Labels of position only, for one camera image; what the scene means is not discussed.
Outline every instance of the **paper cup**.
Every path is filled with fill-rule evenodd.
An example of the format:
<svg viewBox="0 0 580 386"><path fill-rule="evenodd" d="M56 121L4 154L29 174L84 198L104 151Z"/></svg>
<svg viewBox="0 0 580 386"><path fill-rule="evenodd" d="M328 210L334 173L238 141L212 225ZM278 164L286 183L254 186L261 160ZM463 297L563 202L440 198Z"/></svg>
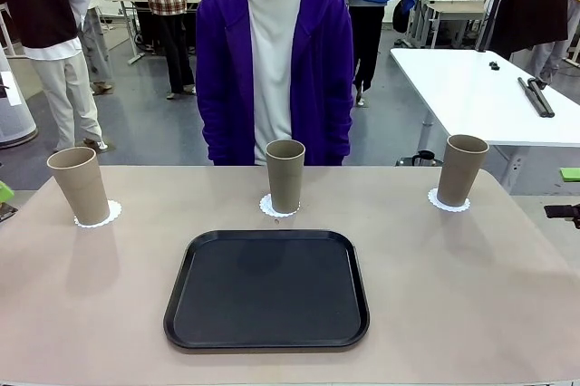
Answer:
<svg viewBox="0 0 580 386"><path fill-rule="evenodd" d="M93 149L62 150L52 155L46 164L79 223L92 226L107 219L109 203Z"/></svg>
<svg viewBox="0 0 580 386"><path fill-rule="evenodd" d="M489 151L489 145L470 135L447 139L445 159L439 180L437 199L449 207L461 207Z"/></svg>
<svg viewBox="0 0 580 386"><path fill-rule="evenodd" d="M274 211L291 214L298 209L305 153L305 145L295 140L272 141L266 146L266 165Z"/></svg>

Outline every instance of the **white doily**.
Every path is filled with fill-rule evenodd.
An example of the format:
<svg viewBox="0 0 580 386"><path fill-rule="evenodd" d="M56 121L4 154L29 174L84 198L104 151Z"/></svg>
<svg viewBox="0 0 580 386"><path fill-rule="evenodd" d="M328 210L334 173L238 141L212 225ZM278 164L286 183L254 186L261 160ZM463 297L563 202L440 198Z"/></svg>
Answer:
<svg viewBox="0 0 580 386"><path fill-rule="evenodd" d="M290 214L281 214L277 211L274 211L274 207L272 207L272 195L266 194L262 197L262 200L260 200L260 209L262 209L262 212L264 212L264 214L267 216L284 218L293 216L296 212L298 212L298 209L300 209L300 204L298 204L298 209L296 211L291 212Z"/></svg>
<svg viewBox="0 0 580 386"><path fill-rule="evenodd" d="M104 221L97 223L96 225L85 226L79 223L79 219L74 216L74 224L78 227L84 227L85 229L93 229L95 227L101 227L111 223L112 220L117 218L120 214L121 204L119 202L115 202L114 200L109 200L109 216Z"/></svg>
<svg viewBox="0 0 580 386"><path fill-rule="evenodd" d="M450 207L448 205L445 205L444 203L439 202L439 199L437 198L437 188L432 189L427 195L427 197L429 198L429 202L431 202L433 205L435 205L439 209L443 209L444 211L449 212L467 211L469 209L469 206L471 205L471 202L469 202L468 198L465 199L465 203L460 207Z"/></svg>

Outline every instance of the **desk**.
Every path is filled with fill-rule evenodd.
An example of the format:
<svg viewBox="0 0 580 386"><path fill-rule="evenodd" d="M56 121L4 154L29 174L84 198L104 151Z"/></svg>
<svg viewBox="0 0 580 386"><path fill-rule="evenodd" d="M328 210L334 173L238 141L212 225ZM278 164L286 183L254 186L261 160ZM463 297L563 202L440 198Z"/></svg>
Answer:
<svg viewBox="0 0 580 386"><path fill-rule="evenodd" d="M469 134L493 146L514 147L501 180L516 183L529 147L580 147L580 106L551 87L544 95L556 113L539 117L517 83L530 75L499 55L462 50L392 49L391 54L427 105L418 149L427 148L433 119L449 134ZM499 71L492 71L497 62Z"/></svg>
<svg viewBox="0 0 580 386"><path fill-rule="evenodd" d="M135 44L135 32L133 30L133 26L131 25L131 20L127 15L127 10L141 10L139 9L135 3L147 3L147 0L105 0L111 1L113 3L120 3L121 4L121 11L123 13L123 19L125 19L125 24L127 25L127 32L129 33L130 39L130 46L133 50L133 57L127 61L129 65L136 63L138 60L143 58L146 54L142 53L137 49L137 44ZM188 0L188 11L187 13L196 13L195 7L193 5L199 4L201 0ZM131 3L131 6L126 6L125 3Z"/></svg>
<svg viewBox="0 0 580 386"><path fill-rule="evenodd" d="M549 383L580 377L580 281L486 172L471 209L438 169L307 168L295 217L267 217L266 168L103 167L119 219L72 225L53 179L0 227L8 384ZM187 354L162 327L189 241L324 228L357 249L371 326L349 351Z"/></svg>
<svg viewBox="0 0 580 386"><path fill-rule="evenodd" d="M484 13L483 0L417 0L413 21L407 31L407 41L413 47L426 46L432 25L434 33L430 47L434 48L441 21L464 21L453 43L459 47L467 21L482 19Z"/></svg>

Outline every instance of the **khaki pants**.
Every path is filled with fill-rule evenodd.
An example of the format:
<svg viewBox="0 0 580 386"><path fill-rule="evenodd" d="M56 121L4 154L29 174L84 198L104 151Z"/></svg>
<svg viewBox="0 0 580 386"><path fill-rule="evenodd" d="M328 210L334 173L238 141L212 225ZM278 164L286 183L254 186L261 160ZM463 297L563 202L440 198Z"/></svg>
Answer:
<svg viewBox="0 0 580 386"><path fill-rule="evenodd" d="M73 105L81 118L84 138L101 141L102 132L97 120L97 106L92 97L87 63L82 52L64 60L31 60L43 84L44 94L58 126L57 150L74 147Z"/></svg>

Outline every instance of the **purple hoodie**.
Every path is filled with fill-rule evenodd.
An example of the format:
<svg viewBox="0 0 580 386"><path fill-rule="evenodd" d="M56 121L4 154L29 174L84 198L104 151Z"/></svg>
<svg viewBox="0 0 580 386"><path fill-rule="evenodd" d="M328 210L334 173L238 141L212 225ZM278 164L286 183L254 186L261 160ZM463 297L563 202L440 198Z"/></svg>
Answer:
<svg viewBox="0 0 580 386"><path fill-rule="evenodd" d="M198 106L209 159L254 165L254 77L247 0L203 0L197 16ZM344 0L302 0L292 48L292 136L305 163L350 153L353 36Z"/></svg>

